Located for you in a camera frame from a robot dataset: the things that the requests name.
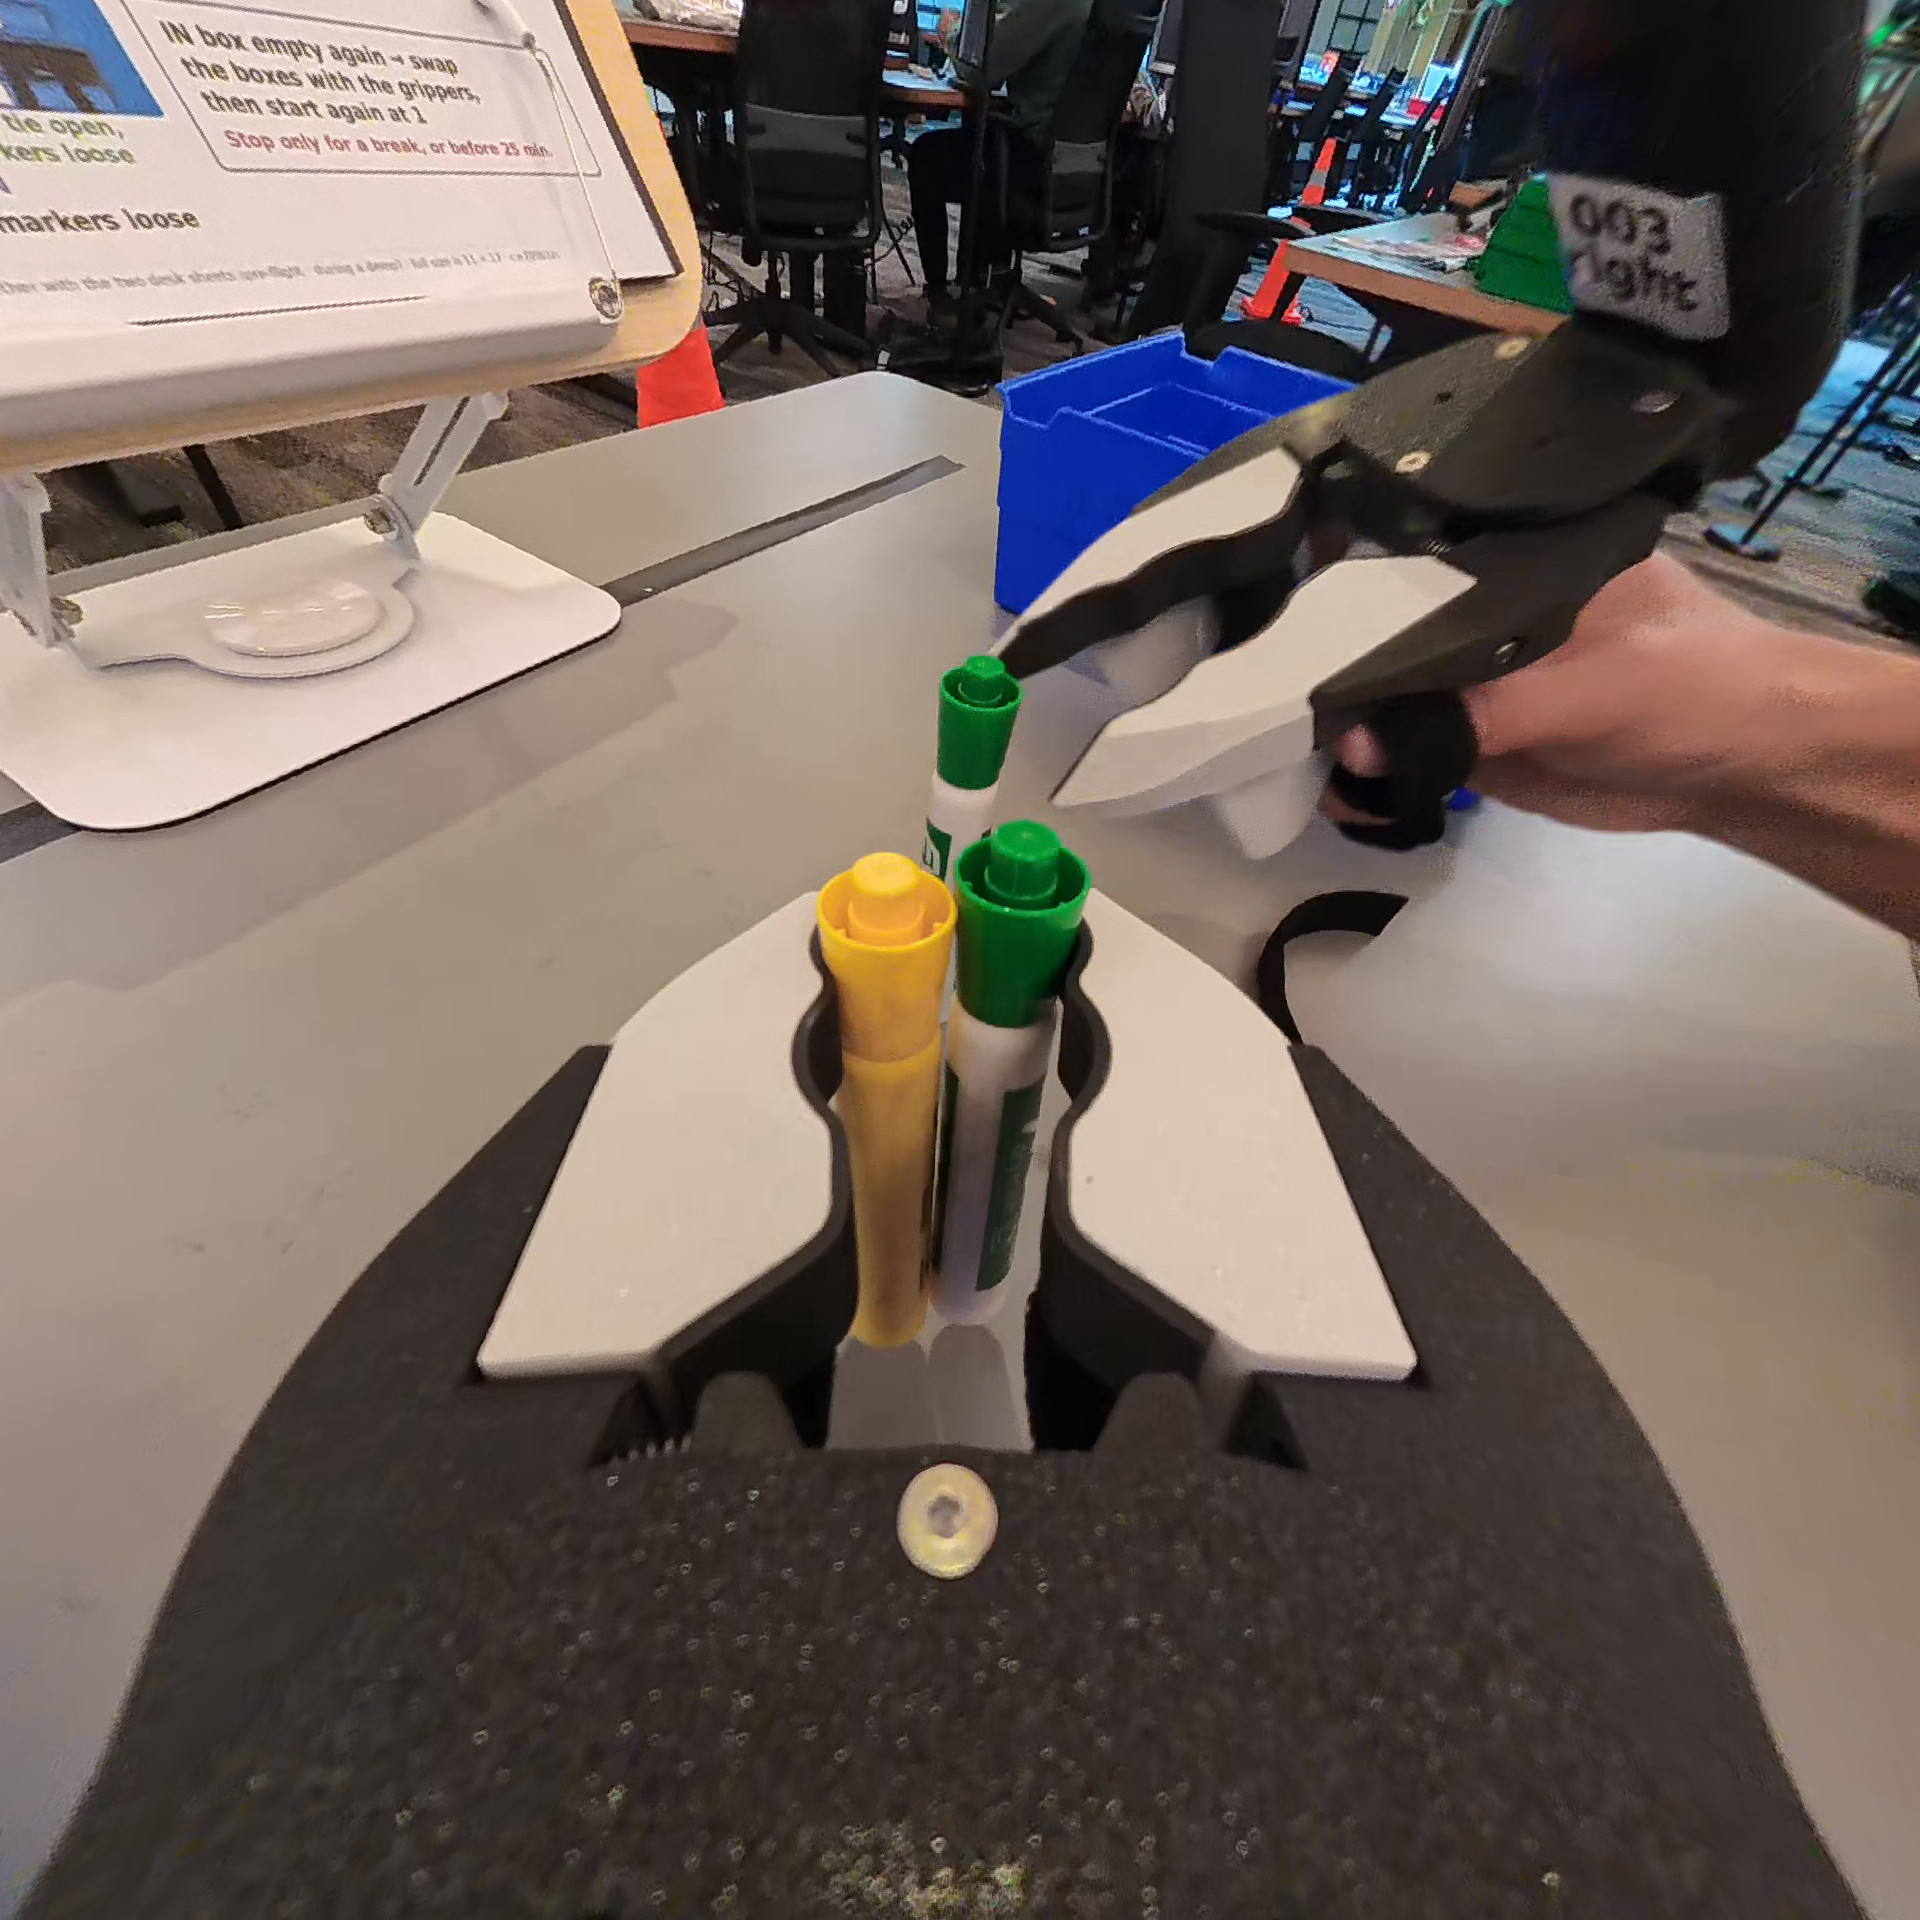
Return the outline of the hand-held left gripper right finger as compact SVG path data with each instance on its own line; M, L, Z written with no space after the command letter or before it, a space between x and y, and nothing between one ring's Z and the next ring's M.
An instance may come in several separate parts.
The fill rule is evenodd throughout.
M1178 1377L1208 1426L1282 1380L1411 1386L1419 1357L1295 1050L1223 974L1091 900L1064 984L1067 1098L1026 1309L1038 1426Z

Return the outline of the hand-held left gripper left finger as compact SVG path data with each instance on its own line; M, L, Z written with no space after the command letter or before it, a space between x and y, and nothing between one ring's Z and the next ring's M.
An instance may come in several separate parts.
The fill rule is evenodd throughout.
M800 1422L858 1305L837 987L803 894L617 1029L475 1356L489 1380L624 1377L689 1422L765 1377Z

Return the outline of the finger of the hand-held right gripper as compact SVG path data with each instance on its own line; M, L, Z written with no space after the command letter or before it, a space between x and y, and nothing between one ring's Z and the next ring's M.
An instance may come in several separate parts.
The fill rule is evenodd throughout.
M1253 638L1338 554L1334 448L1232 446L1080 554L993 644L1016 682L1066 668L1110 693L1168 693Z
M1113 717L1051 803L1139 813L1223 796L1304 761L1313 694L1471 587L1463 566L1430 556L1341 560L1314 572L1243 644Z

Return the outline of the yellow highlighter marker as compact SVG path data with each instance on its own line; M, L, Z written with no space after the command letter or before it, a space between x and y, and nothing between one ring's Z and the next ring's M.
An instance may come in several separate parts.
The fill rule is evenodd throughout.
M818 894L818 941L837 995L856 1211L850 1334L890 1352L929 1313L934 1176L945 1074L945 996L955 906L945 880L869 852Z

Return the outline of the green dry erase marker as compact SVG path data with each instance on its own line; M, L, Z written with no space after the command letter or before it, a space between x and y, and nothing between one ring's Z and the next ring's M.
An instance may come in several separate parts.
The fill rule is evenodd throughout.
M994 825L1019 706L1022 683L998 656L969 656L942 676L921 845L925 869L942 882L954 882L958 858Z
M1043 822L1005 822L952 873L955 995L946 1022L934 1188L930 1305L978 1325L1002 1301L1089 907L1089 867Z

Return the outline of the grey desk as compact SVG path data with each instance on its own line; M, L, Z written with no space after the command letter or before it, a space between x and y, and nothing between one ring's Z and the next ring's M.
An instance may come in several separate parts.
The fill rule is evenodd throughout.
M5 786L5 1914L201 1509L347 1284L584 1044L854 856L915 850L930 698L998 619L999 421L888 374L469 472L451 513L616 635L203 821ZM1809 1808L1915 1916L1915 974L1688 836L1499 805L1426 856L1070 816L1547 1284L1663 1456Z

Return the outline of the person's right hand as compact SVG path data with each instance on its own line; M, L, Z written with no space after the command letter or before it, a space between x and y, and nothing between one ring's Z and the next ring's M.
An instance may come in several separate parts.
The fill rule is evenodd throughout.
M1767 761L1809 641L1656 556L1601 587L1544 661L1465 690L1473 785L1568 827L1777 858Z

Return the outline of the blue plastic bin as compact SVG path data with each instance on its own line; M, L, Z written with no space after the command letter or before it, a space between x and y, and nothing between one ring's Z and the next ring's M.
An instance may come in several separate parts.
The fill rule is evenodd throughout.
M1338 373L1179 331L1080 354L999 388L993 596L1017 616L1098 538L1243 432L1345 394Z

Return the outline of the green box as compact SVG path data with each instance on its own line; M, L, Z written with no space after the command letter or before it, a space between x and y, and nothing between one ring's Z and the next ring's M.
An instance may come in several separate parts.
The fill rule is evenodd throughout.
M1573 310L1546 177L1525 178L1498 212L1473 264L1473 276L1490 299L1555 316Z

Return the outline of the wooden work table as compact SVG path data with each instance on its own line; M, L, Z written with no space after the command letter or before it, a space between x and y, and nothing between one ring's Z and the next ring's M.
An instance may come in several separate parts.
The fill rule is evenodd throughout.
M1304 236L1287 243L1287 270L1347 291L1376 314L1419 310L1471 330L1541 338L1568 316L1488 294L1471 270L1471 241L1487 234L1490 210L1465 220L1453 210Z

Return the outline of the orange traffic cone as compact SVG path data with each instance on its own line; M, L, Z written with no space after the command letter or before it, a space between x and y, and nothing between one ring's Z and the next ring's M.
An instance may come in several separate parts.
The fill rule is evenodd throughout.
M1279 308L1285 310L1291 302L1291 294L1285 294L1289 284L1289 248L1321 234L1318 220L1329 194L1336 156L1338 142L1327 137L1314 156L1304 194L1296 200L1291 212L1280 220L1275 250L1267 264L1261 285L1250 294L1241 297L1238 317L1273 321Z
M634 390L641 429L722 412L727 397L717 373L706 325L696 321L674 347L639 366Z

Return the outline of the black office chair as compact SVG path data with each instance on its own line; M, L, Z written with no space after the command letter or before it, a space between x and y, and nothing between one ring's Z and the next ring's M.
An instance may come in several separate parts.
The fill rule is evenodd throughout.
M873 360L869 291L880 244L880 96L888 3L747 3L729 85L733 137L709 212L765 285L717 314L726 366L746 346L797 342L824 373Z

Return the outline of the wooden white book stand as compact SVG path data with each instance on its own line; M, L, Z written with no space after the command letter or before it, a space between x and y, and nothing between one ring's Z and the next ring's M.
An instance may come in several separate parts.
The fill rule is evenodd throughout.
M658 194L672 281L632 285L590 353L381 374L331 394L200 403L57 438L5 438L5 778L63 822L143 832L399 732L617 628L609 590L440 504L513 388L658 360L691 330L699 250L616 4L570 3L616 124ZM97 459L423 408L366 506L55 582L47 475Z

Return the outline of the printed instruction sheet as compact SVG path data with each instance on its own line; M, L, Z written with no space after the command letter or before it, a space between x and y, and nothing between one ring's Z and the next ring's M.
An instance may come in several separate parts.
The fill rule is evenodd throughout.
M681 258L571 4L5 4L5 436L590 353Z

